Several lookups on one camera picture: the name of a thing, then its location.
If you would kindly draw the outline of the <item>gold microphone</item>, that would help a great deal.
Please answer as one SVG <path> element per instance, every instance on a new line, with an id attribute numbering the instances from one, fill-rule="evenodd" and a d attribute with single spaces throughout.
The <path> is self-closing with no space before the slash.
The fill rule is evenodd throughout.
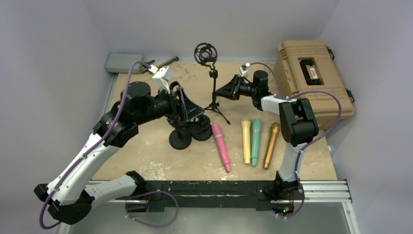
<path id="1" fill-rule="evenodd" d="M 278 122 L 273 122 L 270 126 L 269 138 L 268 138 L 267 148 L 266 148 L 264 161 L 263 161 L 264 169 L 269 169 L 271 165 L 273 153 L 275 150 L 275 145 L 276 145 L 277 138 L 278 138 L 280 131 L 281 131 L 281 125 Z"/>

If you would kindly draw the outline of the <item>yellow microphone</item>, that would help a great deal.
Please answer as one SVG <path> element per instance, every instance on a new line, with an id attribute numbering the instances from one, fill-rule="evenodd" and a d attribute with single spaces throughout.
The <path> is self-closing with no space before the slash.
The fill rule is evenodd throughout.
<path id="1" fill-rule="evenodd" d="M 251 121 L 247 118 L 241 119 L 241 127 L 243 134 L 243 158 L 244 164 L 251 164 L 251 146 L 250 146 L 250 127 Z"/>

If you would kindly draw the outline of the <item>pink microphone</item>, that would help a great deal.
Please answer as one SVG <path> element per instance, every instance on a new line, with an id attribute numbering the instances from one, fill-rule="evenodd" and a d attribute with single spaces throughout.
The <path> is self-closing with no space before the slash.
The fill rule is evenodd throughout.
<path id="1" fill-rule="evenodd" d="M 222 165 L 227 173 L 231 172 L 231 164 L 226 149 L 223 131 L 218 123 L 212 124 L 212 134 L 214 136 L 217 148 L 220 154 Z"/>

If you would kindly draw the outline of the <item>teal microphone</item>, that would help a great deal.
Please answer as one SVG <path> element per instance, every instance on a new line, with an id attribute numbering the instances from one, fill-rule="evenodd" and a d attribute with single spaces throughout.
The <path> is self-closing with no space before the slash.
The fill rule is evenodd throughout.
<path id="1" fill-rule="evenodd" d="M 251 143 L 251 165 L 256 166 L 259 151 L 260 151 L 260 139 L 261 139 L 261 129 L 262 129 L 262 120 L 256 118 L 252 122 L 252 143 Z"/>

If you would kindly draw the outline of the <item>black tripod shock-mount stand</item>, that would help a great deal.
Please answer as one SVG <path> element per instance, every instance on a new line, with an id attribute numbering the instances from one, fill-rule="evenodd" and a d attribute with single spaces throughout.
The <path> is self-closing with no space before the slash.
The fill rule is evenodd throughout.
<path id="1" fill-rule="evenodd" d="M 213 111 L 219 115 L 221 115 L 226 123 L 230 125 L 230 121 L 224 116 L 224 114 L 219 110 L 219 102 L 217 101 L 217 92 L 216 92 L 216 81 L 218 78 L 218 70 L 215 67 L 215 63 L 218 58 L 217 49 L 210 43 L 202 42 L 199 43 L 194 49 L 194 59 L 195 61 L 203 66 L 208 67 L 210 69 L 209 77 L 213 79 L 213 88 L 212 88 L 212 101 L 211 103 L 205 108 L 205 110 Z"/>

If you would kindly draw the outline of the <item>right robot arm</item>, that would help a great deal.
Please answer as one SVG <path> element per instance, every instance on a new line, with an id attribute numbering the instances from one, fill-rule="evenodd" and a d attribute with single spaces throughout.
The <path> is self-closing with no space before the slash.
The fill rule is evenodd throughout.
<path id="1" fill-rule="evenodd" d="M 253 73 L 252 82 L 245 82 L 244 77 L 235 75 L 216 93 L 230 100 L 238 100 L 240 96 L 251 97 L 255 108 L 279 116 L 286 148 L 271 191 L 279 198 L 286 198 L 297 190 L 301 151 L 319 133 L 310 101 L 306 98 L 288 100 L 272 94 L 268 87 L 268 73 L 263 70 Z"/>

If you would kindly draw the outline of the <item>shock mount round-base stand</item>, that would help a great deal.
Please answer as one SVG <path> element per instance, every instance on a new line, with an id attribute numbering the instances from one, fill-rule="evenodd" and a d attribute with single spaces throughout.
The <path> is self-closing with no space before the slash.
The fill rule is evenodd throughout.
<path id="1" fill-rule="evenodd" d="M 191 136 L 197 141 L 206 141 L 212 136 L 210 118 L 206 115 L 199 115 L 188 124 Z"/>

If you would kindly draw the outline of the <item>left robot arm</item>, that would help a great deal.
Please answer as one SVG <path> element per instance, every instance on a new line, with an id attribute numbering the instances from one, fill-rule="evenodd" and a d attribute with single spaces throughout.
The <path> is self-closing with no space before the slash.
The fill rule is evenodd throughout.
<path id="1" fill-rule="evenodd" d="M 101 117 L 68 167 L 53 181 L 35 187 L 36 196 L 43 202 L 40 215 L 48 212 L 57 223 L 75 224 L 107 201 L 150 196 L 145 179 L 136 171 L 97 185 L 89 185 L 89 181 L 138 134 L 140 125 L 166 117 L 174 127 L 171 135 L 191 142 L 188 124 L 203 113 L 204 109 L 192 102 L 176 81 L 156 96 L 145 82 L 127 82 L 120 101 Z"/>

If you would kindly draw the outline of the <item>clip round-base stand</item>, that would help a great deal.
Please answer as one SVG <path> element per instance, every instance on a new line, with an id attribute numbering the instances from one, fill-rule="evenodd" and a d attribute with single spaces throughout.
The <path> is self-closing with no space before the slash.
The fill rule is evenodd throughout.
<path id="1" fill-rule="evenodd" d="M 177 119 L 169 119 L 169 124 L 174 130 L 169 135 L 169 144 L 172 148 L 183 150 L 192 142 L 192 136 L 187 126 Z"/>
<path id="2" fill-rule="evenodd" d="M 182 86 L 178 81 L 171 82 L 169 85 L 170 94 L 173 97 L 178 98 L 180 96 L 181 88 Z"/>

